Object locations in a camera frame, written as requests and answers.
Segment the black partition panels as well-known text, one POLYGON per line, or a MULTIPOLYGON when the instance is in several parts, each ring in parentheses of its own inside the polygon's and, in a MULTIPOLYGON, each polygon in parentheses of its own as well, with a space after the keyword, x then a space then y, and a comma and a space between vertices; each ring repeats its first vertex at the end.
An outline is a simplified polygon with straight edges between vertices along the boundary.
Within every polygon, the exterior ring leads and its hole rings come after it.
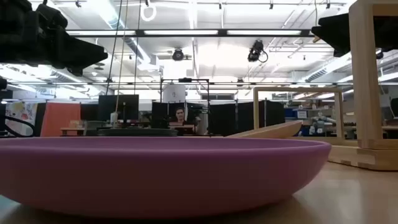
MULTIPOLYGON (((210 106, 210 133, 229 136, 254 129, 253 102, 210 106)), ((259 101, 259 127, 285 122, 284 106, 273 101, 259 101)))

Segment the small wooden bench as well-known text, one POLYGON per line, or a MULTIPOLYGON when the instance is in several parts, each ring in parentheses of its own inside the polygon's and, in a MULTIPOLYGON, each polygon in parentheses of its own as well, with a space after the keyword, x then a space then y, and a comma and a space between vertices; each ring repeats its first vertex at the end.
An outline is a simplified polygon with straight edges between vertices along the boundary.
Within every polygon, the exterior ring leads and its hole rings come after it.
POLYGON ((62 136, 84 136, 86 133, 85 120, 71 120, 66 128, 60 128, 62 136))

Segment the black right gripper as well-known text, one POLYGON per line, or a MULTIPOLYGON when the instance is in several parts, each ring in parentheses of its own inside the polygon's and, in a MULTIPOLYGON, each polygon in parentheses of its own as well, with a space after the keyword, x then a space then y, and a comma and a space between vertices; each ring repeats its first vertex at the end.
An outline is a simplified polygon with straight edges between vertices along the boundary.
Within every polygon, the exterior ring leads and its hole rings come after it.
MULTIPOLYGON (((398 16, 374 16, 376 48, 383 52, 398 50, 398 16)), ((350 49, 349 15, 322 17, 311 32, 334 49, 350 49)))

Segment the colourful poster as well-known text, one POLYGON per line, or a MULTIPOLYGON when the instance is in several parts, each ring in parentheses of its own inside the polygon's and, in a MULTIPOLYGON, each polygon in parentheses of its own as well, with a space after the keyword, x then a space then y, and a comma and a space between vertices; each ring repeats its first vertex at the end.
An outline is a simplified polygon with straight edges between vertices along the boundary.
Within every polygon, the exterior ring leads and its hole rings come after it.
MULTIPOLYGON (((6 116, 10 116, 16 119, 23 120, 35 124, 36 114, 37 114, 37 103, 26 103, 24 101, 8 103, 6 105, 6 116)), ((22 135, 31 135, 34 131, 26 124, 21 124, 16 121, 11 121, 9 119, 5 120, 5 125, 9 126, 13 131, 22 135)))

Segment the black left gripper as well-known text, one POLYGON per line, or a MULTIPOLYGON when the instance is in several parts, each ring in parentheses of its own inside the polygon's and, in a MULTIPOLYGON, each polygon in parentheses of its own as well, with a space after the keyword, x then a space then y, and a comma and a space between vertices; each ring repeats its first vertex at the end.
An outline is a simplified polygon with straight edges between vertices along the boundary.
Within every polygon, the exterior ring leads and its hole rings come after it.
POLYGON ((0 0, 0 63, 51 65, 81 76, 108 58, 104 47, 71 37, 67 19, 43 0, 33 10, 28 0, 0 0))

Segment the orange cloth panel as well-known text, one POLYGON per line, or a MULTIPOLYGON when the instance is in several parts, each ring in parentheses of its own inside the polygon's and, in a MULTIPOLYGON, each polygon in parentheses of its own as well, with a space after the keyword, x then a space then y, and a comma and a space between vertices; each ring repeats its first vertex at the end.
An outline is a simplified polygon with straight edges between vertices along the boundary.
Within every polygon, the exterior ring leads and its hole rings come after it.
POLYGON ((80 105, 72 103, 47 103, 41 128, 41 137, 59 137, 62 128, 71 120, 80 120, 80 105))

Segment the purple plate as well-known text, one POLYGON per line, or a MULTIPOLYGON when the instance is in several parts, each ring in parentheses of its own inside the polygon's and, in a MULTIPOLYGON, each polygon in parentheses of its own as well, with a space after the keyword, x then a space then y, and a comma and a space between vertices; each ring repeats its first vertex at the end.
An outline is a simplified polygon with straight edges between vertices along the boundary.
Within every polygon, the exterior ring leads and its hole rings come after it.
POLYGON ((290 197, 331 146, 292 139, 77 137, 0 139, 0 195, 52 212, 180 218, 290 197))

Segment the person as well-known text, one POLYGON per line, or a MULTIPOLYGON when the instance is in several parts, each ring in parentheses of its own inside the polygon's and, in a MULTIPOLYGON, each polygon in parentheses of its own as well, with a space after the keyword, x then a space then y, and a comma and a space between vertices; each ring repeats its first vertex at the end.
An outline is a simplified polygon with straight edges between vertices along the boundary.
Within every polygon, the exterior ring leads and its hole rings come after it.
POLYGON ((169 123, 171 129, 177 130, 178 136, 194 135, 197 133, 197 121, 195 118, 186 119, 185 110, 177 108, 175 110, 175 117, 169 123))

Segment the dark charcoal plate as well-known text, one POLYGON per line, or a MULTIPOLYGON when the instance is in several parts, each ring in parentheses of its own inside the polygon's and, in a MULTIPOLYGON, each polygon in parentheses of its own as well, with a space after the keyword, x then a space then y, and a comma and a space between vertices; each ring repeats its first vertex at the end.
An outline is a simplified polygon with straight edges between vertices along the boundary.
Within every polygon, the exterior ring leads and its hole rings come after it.
POLYGON ((171 137, 178 136, 178 131, 174 129, 157 128, 111 128, 99 129, 99 136, 144 136, 144 137, 171 137))

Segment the wooden dish rack frame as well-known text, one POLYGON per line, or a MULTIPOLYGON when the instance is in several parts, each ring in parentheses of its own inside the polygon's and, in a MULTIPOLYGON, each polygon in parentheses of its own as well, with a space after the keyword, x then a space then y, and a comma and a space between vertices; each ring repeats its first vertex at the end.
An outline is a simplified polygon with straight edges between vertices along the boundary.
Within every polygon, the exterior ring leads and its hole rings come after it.
POLYGON ((336 119, 335 138, 289 137, 280 140, 293 147, 276 148, 271 156, 286 159, 291 167, 321 168, 335 162, 362 169, 398 172, 398 139, 384 139, 380 108, 380 87, 376 65, 374 16, 398 16, 398 0, 356 0, 349 8, 350 51, 352 59, 354 115, 357 139, 341 135, 342 116, 336 119))

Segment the black aluminium rig frame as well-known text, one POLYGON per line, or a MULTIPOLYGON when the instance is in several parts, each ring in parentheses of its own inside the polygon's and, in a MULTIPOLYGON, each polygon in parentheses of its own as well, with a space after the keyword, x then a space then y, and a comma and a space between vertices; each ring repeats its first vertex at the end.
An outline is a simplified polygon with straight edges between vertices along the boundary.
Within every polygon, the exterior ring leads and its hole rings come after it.
POLYGON ((310 29, 67 30, 72 37, 314 37, 310 29))

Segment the white panel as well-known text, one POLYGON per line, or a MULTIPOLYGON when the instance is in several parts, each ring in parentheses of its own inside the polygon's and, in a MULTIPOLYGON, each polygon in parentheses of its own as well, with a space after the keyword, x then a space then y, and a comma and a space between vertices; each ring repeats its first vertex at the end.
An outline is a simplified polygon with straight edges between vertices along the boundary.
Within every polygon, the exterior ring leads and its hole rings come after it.
POLYGON ((184 103, 186 100, 185 85, 167 85, 162 90, 162 101, 164 103, 184 103))

